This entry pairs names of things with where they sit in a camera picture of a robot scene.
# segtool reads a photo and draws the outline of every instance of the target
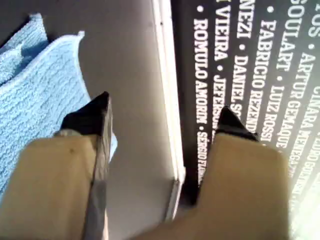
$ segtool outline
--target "white trim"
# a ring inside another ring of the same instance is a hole
[[[175,202],[174,217],[186,176],[180,129],[174,31],[170,0],[152,0],[152,6],[174,180],[180,185],[178,191],[175,191],[177,196],[171,197],[171,200]]]

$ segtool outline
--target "blue towel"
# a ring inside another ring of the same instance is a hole
[[[78,60],[84,33],[48,42],[40,14],[0,48],[0,198],[19,152],[90,101]]]

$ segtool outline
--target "black sign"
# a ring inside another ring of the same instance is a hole
[[[171,2],[189,196],[228,105],[287,155],[293,239],[320,239],[320,2]]]

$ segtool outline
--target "terry cloth towel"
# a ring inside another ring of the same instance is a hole
[[[0,48],[0,199],[20,150],[52,136],[68,113],[90,101],[78,60],[83,36],[49,43],[35,14]]]

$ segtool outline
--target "gray floor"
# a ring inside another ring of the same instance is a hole
[[[85,30],[80,65],[92,97],[112,96],[118,149],[110,166],[111,240],[161,222],[173,170],[151,0],[1,1],[0,43],[43,15],[50,39]]]

